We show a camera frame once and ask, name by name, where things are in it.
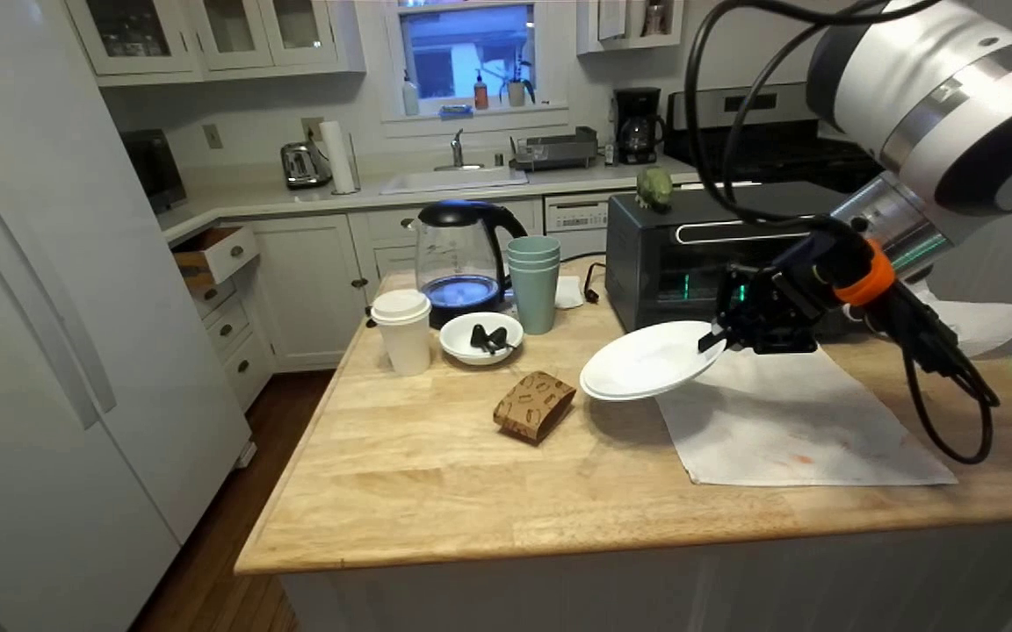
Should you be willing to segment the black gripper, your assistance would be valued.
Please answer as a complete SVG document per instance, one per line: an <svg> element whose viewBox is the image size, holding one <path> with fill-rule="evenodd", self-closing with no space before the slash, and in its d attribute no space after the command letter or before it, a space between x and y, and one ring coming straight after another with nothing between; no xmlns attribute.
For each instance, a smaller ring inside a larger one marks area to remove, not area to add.
<svg viewBox="0 0 1012 632"><path fill-rule="evenodd" d="M701 351L756 351L791 356L817 351L821 340L842 340L852 322L833 310L817 310L778 289L767 267L730 263L717 285L712 325L701 337Z"/></svg>

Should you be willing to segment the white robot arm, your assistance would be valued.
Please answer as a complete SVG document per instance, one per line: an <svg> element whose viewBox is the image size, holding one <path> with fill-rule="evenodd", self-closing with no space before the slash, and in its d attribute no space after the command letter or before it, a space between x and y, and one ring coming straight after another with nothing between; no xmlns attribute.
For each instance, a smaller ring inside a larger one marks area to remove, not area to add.
<svg viewBox="0 0 1012 632"><path fill-rule="evenodd" d="M1012 28L964 0L720 0L821 28L804 99L879 175L833 209L895 274L1012 214Z"/></svg>

